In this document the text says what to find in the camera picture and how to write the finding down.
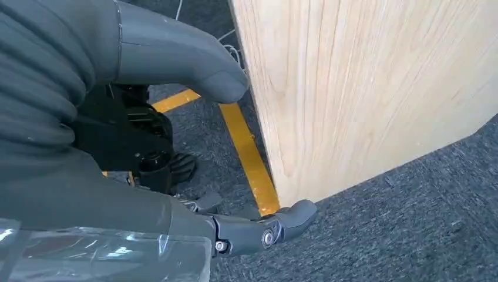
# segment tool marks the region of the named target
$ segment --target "white cable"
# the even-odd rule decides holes
[[[240,56],[239,56],[237,50],[235,49],[235,47],[233,47],[232,45],[229,45],[229,44],[223,45],[223,47],[227,48],[230,51],[230,55],[232,53],[235,53],[235,57],[237,58],[236,61],[237,61],[238,65],[240,66]]]
[[[180,11],[181,11],[182,5],[183,5],[183,0],[180,0],[180,3],[178,4],[178,10],[176,10],[176,16],[174,17],[174,19],[177,21],[178,21],[178,17],[180,16]]]
[[[227,37],[227,36],[231,35],[231,34],[232,34],[232,33],[234,33],[234,32],[235,32],[235,29],[232,29],[231,31],[229,31],[229,32],[225,33],[225,34],[224,34],[224,35],[222,35],[220,38],[218,38],[218,41],[222,41],[222,40],[223,40],[223,38],[225,38],[225,37]]]

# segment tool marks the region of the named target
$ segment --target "black mechanical part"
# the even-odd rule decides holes
[[[173,151],[171,121],[147,103],[147,85],[103,85],[88,93],[73,124],[73,144],[102,170],[131,171],[152,191],[174,195],[191,179],[194,156]]]

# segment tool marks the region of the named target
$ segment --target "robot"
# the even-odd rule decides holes
[[[216,38],[113,0],[1,0],[0,12],[0,281],[208,281],[212,259],[312,223],[308,200],[249,220],[216,214],[212,197],[171,196],[194,160],[174,152],[144,89],[181,83],[238,101],[248,79]]]

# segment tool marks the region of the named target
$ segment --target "wooden board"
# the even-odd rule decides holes
[[[231,6],[282,206],[338,193],[498,113],[497,0]]]

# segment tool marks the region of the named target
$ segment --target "metal screw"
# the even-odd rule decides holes
[[[273,236],[273,231],[271,231],[271,229],[266,229],[263,232],[263,245],[269,247],[269,246],[273,245],[274,240],[275,240],[275,236]]]
[[[226,251],[228,248],[228,244],[226,242],[223,242],[223,241],[216,241],[214,248],[217,251]]]

